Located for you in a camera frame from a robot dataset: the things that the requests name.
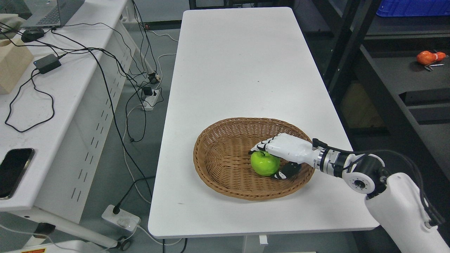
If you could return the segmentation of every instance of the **computer mouse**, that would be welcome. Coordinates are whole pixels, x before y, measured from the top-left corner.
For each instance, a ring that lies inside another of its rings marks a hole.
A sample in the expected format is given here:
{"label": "computer mouse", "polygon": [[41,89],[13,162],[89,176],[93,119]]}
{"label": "computer mouse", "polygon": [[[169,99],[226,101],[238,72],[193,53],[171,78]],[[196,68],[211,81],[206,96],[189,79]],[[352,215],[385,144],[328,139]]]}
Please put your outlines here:
{"label": "computer mouse", "polygon": [[32,42],[42,37],[44,37],[44,30],[41,28],[27,29],[22,34],[22,41]]}

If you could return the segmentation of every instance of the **wicker basket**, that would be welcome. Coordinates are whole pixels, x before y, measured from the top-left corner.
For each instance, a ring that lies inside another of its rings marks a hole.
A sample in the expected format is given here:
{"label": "wicker basket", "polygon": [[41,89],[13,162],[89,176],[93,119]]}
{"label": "wicker basket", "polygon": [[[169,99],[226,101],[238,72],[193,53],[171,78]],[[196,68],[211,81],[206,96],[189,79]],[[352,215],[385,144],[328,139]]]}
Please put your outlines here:
{"label": "wicker basket", "polygon": [[[250,164],[249,150],[258,142],[287,133],[311,142],[296,126],[270,118],[229,118],[210,125],[198,136],[194,147],[195,169],[206,185],[227,196],[275,199],[304,186],[314,169],[302,164],[300,172],[287,180],[260,176]],[[287,161],[281,160],[281,166]]]}

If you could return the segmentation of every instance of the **robot finger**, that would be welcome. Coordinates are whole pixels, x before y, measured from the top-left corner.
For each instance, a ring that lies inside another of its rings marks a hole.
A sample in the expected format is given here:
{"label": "robot finger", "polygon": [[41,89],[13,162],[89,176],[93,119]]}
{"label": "robot finger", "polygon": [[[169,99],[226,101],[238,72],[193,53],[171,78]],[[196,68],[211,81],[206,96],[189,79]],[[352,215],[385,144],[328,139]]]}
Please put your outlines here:
{"label": "robot finger", "polygon": [[256,151],[266,151],[266,146],[268,143],[270,143],[275,137],[272,138],[268,138],[267,140],[263,140],[261,142],[259,142],[258,144],[256,144],[252,149],[250,149],[250,151],[248,152],[248,154],[252,154]]}

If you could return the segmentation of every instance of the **gray floor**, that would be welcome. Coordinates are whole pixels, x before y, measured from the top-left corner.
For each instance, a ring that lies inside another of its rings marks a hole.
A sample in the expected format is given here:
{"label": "gray floor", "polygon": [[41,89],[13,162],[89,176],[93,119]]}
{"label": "gray floor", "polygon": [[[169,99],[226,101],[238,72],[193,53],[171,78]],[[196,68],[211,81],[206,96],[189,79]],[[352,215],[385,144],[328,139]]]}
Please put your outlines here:
{"label": "gray floor", "polygon": [[[179,29],[157,31],[158,33],[169,33],[174,38],[178,38]],[[139,45],[142,36],[139,32],[130,32]],[[168,37],[156,37],[149,35],[153,47],[153,55],[158,57],[162,54],[176,52],[177,43],[171,41]],[[150,53],[147,59],[154,66]],[[157,104],[155,109],[147,113],[147,126],[144,139],[139,143],[130,143],[126,141],[126,146],[135,158],[137,164],[142,168],[146,176],[155,175],[159,148],[161,144],[162,131],[167,110],[167,101],[170,93],[171,76],[175,56],[166,56],[160,59],[163,70],[163,88],[162,95],[164,101]],[[124,131],[125,124],[125,103],[134,92],[128,84],[124,87],[121,95],[116,115],[117,123]],[[129,110],[138,104],[137,99],[132,99],[129,104]],[[129,117],[130,133],[135,139],[142,136],[144,127],[144,117],[140,110],[134,110]],[[133,171],[136,178],[141,176],[137,171]],[[109,224],[101,218],[101,214],[109,204],[116,204],[132,183],[132,179],[124,163],[122,146],[118,134],[114,128],[108,134],[102,157],[100,159],[94,182],[87,199],[85,210],[81,218],[80,225],[104,234],[108,237],[117,239],[122,235],[130,235],[127,231]],[[148,190],[145,190],[144,184],[138,184],[142,193],[149,199]],[[142,227],[147,226],[150,205],[144,202],[135,190],[125,199],[121,206],[142,219]],[[36,223],[13,216],[8,213],[0,213],[0,224],[12,229],[33,232]],[[56,231],[51,234],[55,242],[78,239],[74,236]],[[0,229],[0,252],[6,252],[21,248],[28,240],[28,235],[11,233]],[[141,252],[162,252],[162,247],[153,242],[143,231],[137,230],[131,238],[132,244],[127,250],[129,253]],[[230,253],[240,252],[242,250],[243,238],[240,236],[219,237],[219,238],[191,238],[188,240],[186,253]],[[183,241],[174,245],[167,246],[166,252],[176,253],[183,248]],[[109,252],[119,252],[119,249],[109,249]],[[264,250],[265,253],[280,252],[299,252],[299,251],[317,251],[319,253],[357,253],[355,240],[351,232],[321,233],[321,234],[297,234],[297,235],[271,235],[269,236],[269,246]]]}

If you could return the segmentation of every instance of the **power strip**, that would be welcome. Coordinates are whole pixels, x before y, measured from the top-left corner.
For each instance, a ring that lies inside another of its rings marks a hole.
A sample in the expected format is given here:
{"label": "power strip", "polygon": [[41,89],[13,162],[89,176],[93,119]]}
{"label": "power strip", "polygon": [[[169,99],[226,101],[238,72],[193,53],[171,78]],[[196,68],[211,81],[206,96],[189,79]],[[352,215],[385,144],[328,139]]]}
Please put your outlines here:
{"label": "power strip", "polygon": [[154,94],[156,94],[156,95],[145,97],[145,101],[142,102],[142,104],[144,105],[142,107],[142,110],[144,110],[144,111],[153,110],[153,108],[159,98],[159,93],[161,92],[160,90],[153,90],[153,91],[154,91]]}
{"label": "power strip", "polygon": [[114,214],[113,209],[114,206],[109,205],[103,212],[102,218],[116,226],[134,232],[140,223],[140,218],[122,209],[118,214]]}

